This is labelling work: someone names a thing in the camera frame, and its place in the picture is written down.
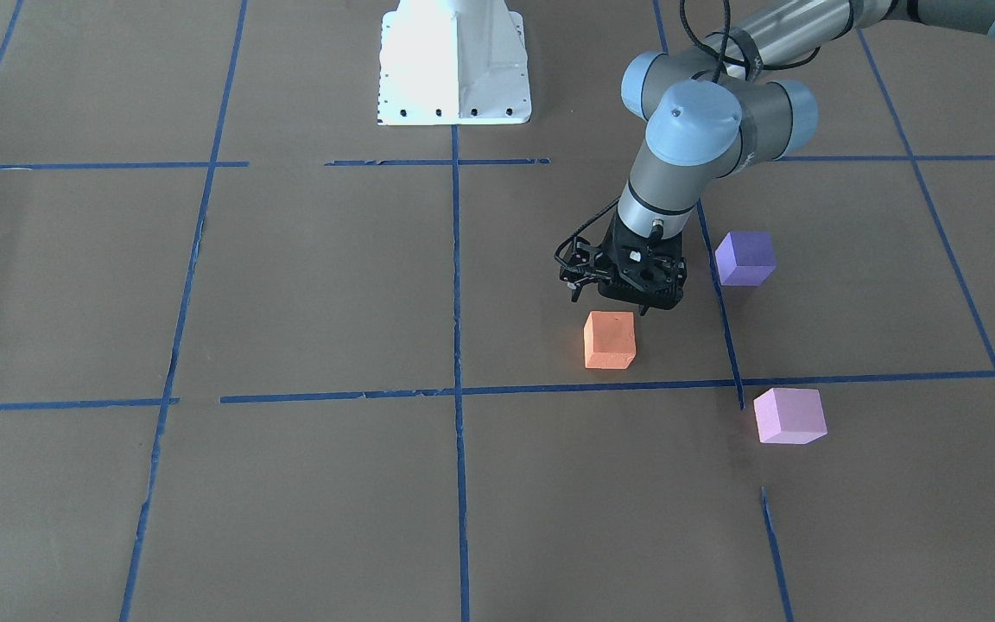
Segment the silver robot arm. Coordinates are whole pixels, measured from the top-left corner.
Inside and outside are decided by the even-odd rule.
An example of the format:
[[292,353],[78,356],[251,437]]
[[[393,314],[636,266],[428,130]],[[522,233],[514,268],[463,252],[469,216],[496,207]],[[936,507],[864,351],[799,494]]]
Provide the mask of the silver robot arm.
[[555,253],[573,297],[593,284],[641,311],[674,308],[688,275],[681,235],[707,186],[785,157],[816,133],[808,86],[759,76],[889,19],[995,38],[995,1],[778,1],[688,50],[633,59],[621,99],[646,122],[643,144],[603,241],[573,235]]

